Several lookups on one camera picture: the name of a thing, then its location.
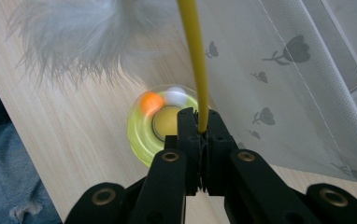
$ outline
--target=blue jeans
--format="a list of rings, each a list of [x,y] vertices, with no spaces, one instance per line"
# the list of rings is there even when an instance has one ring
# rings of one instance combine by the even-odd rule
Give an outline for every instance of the blue jeans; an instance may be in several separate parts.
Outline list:
[[[61,223],[0,101],[0,223]]]

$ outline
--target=screw hole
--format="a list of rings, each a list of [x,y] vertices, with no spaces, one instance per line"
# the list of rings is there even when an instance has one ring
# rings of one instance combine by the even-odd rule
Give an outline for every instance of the screw hole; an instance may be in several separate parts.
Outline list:
[[[114,189],[104,188],[95,192],[92,196],[92,202],[96,205],[105,205],[114,201],[117,196]]]
[[[320,196],[328,203],[337,206],[345,207],[348,205],[348,199],[342,194],[335,192],[331,189],[321,189]]]
[[[166,152],[163,156],[162,159],[164,161],[176,161],[179,159],[179,154],[176,152]]]
[[[254,161],[255,156],[249,152],[239,152],[237,154],[238,158],[241,159],[242,161]]]

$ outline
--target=white fluffy fur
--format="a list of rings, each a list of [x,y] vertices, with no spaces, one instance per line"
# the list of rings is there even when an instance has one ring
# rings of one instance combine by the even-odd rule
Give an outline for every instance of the white fluffy fur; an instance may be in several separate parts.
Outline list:
[[[157,33],[177,11],[175,0],[23,0],[9,26],[20,30],[26,69],[39,67],[41,77],[119,81],[121,68],[136,80],[128,72],[128,58],[143,55],[136,37]]]

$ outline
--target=yellow stick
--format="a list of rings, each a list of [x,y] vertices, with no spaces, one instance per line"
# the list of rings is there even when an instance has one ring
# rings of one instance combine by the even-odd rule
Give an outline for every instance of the yellow stick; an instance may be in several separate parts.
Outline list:
[[[195,0],[178,0],[178,8],[193,63],[199,110],[198,132],[204,133],[208,121],[207,72]]]

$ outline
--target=light wood surface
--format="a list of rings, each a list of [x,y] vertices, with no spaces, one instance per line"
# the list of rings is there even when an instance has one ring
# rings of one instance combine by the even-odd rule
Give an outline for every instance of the light wood surface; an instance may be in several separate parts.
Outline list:
[[[148,168],[132,152],[126,135],[129,109],[142,92],[161,84],[194,88],[185,44],[169,40],[170,51],[144,70],[141,83],[108,85],[88,78],[77,87],[39,84],[37,74],[17,66],[21,40],[7,39],[7,20],[18,0],[0,0],[0,96],[21,140],[65,220],[89,187],[114,182],[128,187]],[[332,183],[357,197],[357,183],[274,167],[289,186],[304,192],[312,183]],[[187,199],[187,223],[227,223],[222,198]]]

